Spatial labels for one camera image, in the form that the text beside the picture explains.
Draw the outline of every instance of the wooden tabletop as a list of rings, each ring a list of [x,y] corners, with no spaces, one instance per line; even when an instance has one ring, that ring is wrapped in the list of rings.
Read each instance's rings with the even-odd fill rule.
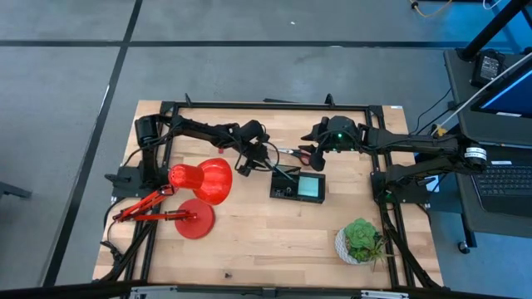
[[[141,100],[135,119],[159,113],[160,101]],[[399,106],[383,106],[387,129],[406,133],[403,110]],[[365,123],[363,112],[310,110],[229,110],[180,108],[186,118],[210,125],[258,120],[267,128],[270,142],[278,147],[296,148],[304,142],[300,137],[310,133],[322,116],[344,115],[356,123]],[[138,149],[135,130],[131,127],[125,158]],[[210,143],[185,136],[174,138],[170,166],[184,163],[196,165],[221,157],[234,165],[238,154],[227,149],[219,154]],[[387,265],[347,265],[334,250],[337,231],[356,218],[365,218],[382,230],[378,208],[372,200],[369,174],[371,157],[357,152],[326,154],[327,192],[323,204],[271,199],[271,173],[252,171],[249,177],[233,172],[229,197],[214,206],[216,223],[204,238],[189,240],[181,237],[172,221],[159,221],[149,282],[168,284],[205,284],[277,287],[368,287],[388,288]],[[130,165],[137,165],[136,155]],[[394,164],[413,164],[413,155],[393,153]],[[281,164],[299,165],[298,159],[281,154]],[[310,167],[303,171],[313,172]],[[194,197],[181,189],[162,203],[161,211],[175,210]],[[110,212],[136,203],[124,199]],[[413,204],[401,206],[408,245],[418,262],[433,280],[442,283],[431,227],[426,215]],[[117,223],[111,230],[111,241],[124,252],[131,243],[135,224]],[[137,255],[134,278],[140,276],[145,244]],[[400,283],[406,285],[402,262],[396,257]],[[100,247],[93,277],[106,275],[112,267],[108,248]]]

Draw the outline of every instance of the green succulent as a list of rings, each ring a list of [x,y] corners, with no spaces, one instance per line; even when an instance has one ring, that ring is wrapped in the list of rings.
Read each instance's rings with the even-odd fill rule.
[[[377,262],[388,257],[384,253],[386,240],[368,221],[359,218],[344,229],[349,255],[359,262]]]
[[[344,229],[351,248],[374,248],[377,229],[368,221],[359,218]]]

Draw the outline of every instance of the laptop screen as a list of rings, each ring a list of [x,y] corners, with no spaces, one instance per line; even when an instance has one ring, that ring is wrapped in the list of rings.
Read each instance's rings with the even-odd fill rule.
[[[532,70],[480,106],[498,115],[532,115]]]

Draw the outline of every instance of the floor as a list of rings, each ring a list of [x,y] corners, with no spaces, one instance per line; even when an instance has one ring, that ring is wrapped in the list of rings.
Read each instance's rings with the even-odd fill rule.
[[[441,4],[420,2],[420,7],[430,12]],[[40,284],[96,117],[105,118],[99,114],[104,99],[103,111],[109,104],[110,109],[101,136],[92,136],[98,147],[88,164],[91,172],[58,284],[91,280],[110,203],[111,185],[103,174],[116,172],[138,100],[183,100],[187,92],[196,101],[269,97],[321,103],[330,92],[337,103],[402,105],[413,130],[417,116],[449,88],[441,48],[470,41],[494,16],[476,3],[452,3],[441,14],[422,18],[406,0],[151,0],[142,2],[132,41],[412,43],[401,48],[130,47],[119,53],[119,47],[82,43],[15,47],[19,44],[5,42],[122,41],[134,5],[135,0],[0,0],[0,181],[33,191],[30,199],[0,201],[0,289]],[[515,51],[531,46],[532,30],[520,14],[492,41]],[[434,43],[412,46],[423,42]],[[118,72],[116,62],[125,52]],[[117,80],[106,94],[110,78]],[[442,102],[421,123],[445,108]],[[431,212],[431,218],[448,287],[513,297],[532,293],[532,240],[478,233],[479,247],[463,255],[456,250],[463,239],[460,217]]]

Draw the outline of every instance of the potted plant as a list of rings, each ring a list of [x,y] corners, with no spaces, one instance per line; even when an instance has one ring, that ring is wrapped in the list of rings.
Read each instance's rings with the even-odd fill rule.
[[[377,229],[363,218],[349,223],[340,229],[334,241],[338,256],[346,263],[357,265],[377,260],[384,262],[384,244],[386,240]]]

